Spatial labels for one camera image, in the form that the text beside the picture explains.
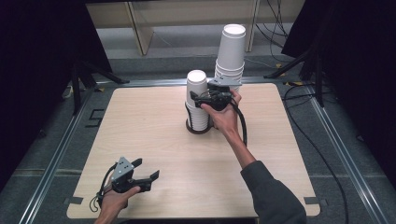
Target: wooden table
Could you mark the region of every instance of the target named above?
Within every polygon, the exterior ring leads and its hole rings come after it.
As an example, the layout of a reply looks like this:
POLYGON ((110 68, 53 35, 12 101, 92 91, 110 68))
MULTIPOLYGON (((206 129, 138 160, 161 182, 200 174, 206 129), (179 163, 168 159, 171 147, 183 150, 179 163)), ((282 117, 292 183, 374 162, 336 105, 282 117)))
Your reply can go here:
MULTIPOLYGON (((274 84, 246 84, 239 91, 247 122, 247 147, 304 205, 319 213, 304 162, 274 84)), ((186 129, 185 86, 127 88, 114 91, 70 204, 70 218, 95 218, 89 202, 108 168, 121 156, 143 158, 134 178, 161 170, 151 191, 135 195, 119 217, 256 217, 241 168, 216 129, 192 134, 186 129)))

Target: sleeve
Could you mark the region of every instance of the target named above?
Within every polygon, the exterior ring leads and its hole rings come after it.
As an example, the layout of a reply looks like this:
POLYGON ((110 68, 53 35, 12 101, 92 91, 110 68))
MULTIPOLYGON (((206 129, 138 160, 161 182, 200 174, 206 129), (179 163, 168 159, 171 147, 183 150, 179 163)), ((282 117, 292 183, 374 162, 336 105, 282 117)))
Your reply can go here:
POLYGON ((254 161, 241 171, 253 197, 260 223, 306 223, 303 205, 282 182, 275 180, 262 161, 254 161))

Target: camera stand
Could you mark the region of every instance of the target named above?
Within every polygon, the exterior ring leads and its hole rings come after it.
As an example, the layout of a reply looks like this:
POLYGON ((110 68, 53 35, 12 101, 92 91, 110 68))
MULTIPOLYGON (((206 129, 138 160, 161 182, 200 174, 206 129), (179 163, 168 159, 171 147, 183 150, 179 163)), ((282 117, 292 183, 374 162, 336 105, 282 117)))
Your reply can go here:
POLYGON ((275 78, 289 71, 291 68, 299 63, 304 63, 300 71, 300 79, 308 80, 312 73, 315 73, 315 95, 320 106, 323 107, 322 99, 322 61, 321 56, 332 31, 337 22, 337 12, 339 12, 346 3, 346 1, 333 0, 324 15, 321 25, 314 37, 314 40, 308 50, 303 52, 299 57, 288 63, 285 67, 278 69, 276 72, 264 78, 275 78))
POLYGON ((81 95, 79 93, 79 82, 84 84, 86 88, 94 88, 96 86, 96 81, 92 77, 92 72, 98 73, 117 84, 125 84, 129 83, 129 80, 123 80, 118 77, 115 77, 112 73, 105 71, 102 68, 99 68, 91 63, 78 61, 73 65, 72 69, 72 86, 73 86, 73 96, 75 109, 73 114, 76 114, 79 108, 81 107, 81 95))

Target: cup stack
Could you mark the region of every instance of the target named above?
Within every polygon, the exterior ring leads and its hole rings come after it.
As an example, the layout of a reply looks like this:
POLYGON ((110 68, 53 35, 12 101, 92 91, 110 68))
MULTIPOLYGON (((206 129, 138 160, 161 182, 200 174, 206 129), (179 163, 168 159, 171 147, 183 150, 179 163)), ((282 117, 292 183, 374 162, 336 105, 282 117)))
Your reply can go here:
MULTIPOLYGON (((246 29, 243 25, 224 26, 216 59, 215 77, 226 76, 238 82, 244 72, 246 29)), ((231 87, 239 91, 239 86, 231 87)))
POLYGON ((187 75, 186 109, 188 118, 186 126, 192 133, 205 133, 210 128, 208 127, 209 115, 203 109, 195 107, 190 91, 195 92, 198 96, 207 92, 206 73, 204 71, 192 70, 187 75))

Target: tripod leg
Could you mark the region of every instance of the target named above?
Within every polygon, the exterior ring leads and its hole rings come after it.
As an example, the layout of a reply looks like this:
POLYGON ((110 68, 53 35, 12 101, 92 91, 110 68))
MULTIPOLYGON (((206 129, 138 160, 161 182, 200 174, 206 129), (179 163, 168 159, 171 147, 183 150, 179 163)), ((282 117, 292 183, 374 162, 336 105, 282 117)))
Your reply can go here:
POLYGON ((323 107, 323 95, 322 95, 322 61, 319 56, 317 55, 317 73, 315 74, 315 95, 317 97, 317 101, 321 107, 323 107))
POLYGON ((81 106, 81 95, 79 93, 78 83, 78 64, 75 63, 72 68, 72 86, 73 86, 73 98, 75 103, 75 109, 73 114, 76 114, 79 107, 81 106))
POLYGON ((87 62, 82 62, 82 63, 86 67, 88 67, 88 68, 92 69, 93 71, 99 73, 100 75, 102 75, 102 76, 114 81, 117 84, 129 83, 129 80, 123 80, 123 79, 120 79, 119 77, 115 77, 113 74, 111 74, 111 73, 109 73, 109 72, 107 72, 107 71, 105 71, 105 70, 103 70, 103 69, 101 69, 99 67, 96 67, 95 65, 93 65, 91 63, 87 63, 87 62))
POLYGON ((302 55, 300 55, 298 58, 296 58, 292 62, 288 63, 283 68, 278 69, 276 72, 274 72, 273 74, 271 74, 269 76, 264 76, 264 78, 279 77, 280 75, 284 74, 286 71, 289 71, 295 65, 299 64, 300 62, 305 61, 305 58, 307 55, 308 55, 308 52, 306 51, 302 55))

